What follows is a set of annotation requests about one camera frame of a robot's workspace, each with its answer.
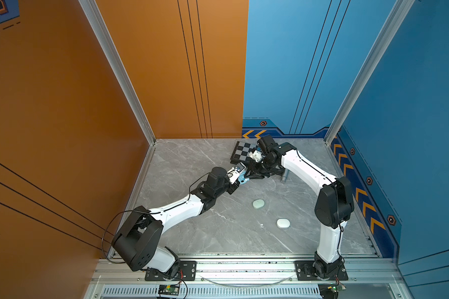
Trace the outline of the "light blue earbud case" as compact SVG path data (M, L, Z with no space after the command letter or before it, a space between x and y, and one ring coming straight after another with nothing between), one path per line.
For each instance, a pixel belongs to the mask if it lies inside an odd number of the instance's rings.
M240 176L238 178L238 181L239 181L240 184L245 184L245 183L247 183L249 181L249 178L245 178L244 176Z

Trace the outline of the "white earbud case front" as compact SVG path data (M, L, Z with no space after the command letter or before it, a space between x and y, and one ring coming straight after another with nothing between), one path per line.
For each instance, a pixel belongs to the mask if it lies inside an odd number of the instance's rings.
M277 220L276 225L280 228L280 229L287 229L291 226L291 222L289 219L285 219L285 218L280 218Z

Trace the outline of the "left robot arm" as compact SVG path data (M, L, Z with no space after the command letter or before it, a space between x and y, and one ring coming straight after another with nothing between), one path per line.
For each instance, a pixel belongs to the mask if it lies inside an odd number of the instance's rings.
M214 167L192 183L184 198L159 208L139 206L129 210L111 247L133 272L152 269L166 279L179 279L180 258L168 247L159 246L161 236L183 221L210 210L224 193L232 194L245 172L246 167L241 163L230 170Z

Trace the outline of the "white earbud case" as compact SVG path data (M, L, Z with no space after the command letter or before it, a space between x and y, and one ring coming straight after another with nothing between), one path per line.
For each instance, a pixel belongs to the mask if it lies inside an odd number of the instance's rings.
M264 207L265 201L263 199L257 199L253 201L252 205L254 209L261 209Z
M280 229L287 229L291 226L291 222L289 219L285 219L285 218L280 218L277 220L276 225L280 228Z

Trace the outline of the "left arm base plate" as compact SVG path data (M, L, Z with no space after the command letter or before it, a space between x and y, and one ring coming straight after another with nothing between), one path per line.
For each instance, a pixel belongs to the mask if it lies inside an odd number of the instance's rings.
M194 281L197 271L197 262L193 260L185 260L175 262L166 272L157 269L148 268L145 273L145 281Z

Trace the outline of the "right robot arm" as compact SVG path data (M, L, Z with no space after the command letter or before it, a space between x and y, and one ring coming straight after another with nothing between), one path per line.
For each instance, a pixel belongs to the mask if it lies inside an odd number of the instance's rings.
M248 155L251 162L245 178L262 179L288 170L304 181L317 195L314 213L321 223L312 275L319 280L339 279L344 273L341 252L344 229L354 212L349 179L333 176L310 162L292 144L277 144L267 135L258 140L258 149Z

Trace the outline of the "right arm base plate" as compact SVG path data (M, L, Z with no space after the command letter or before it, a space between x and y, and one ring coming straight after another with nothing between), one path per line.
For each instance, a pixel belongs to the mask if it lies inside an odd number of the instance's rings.
M294 262L295 272L299 281L348 281L349 277L344 263L336 260L327 264L320 260L297 260Z

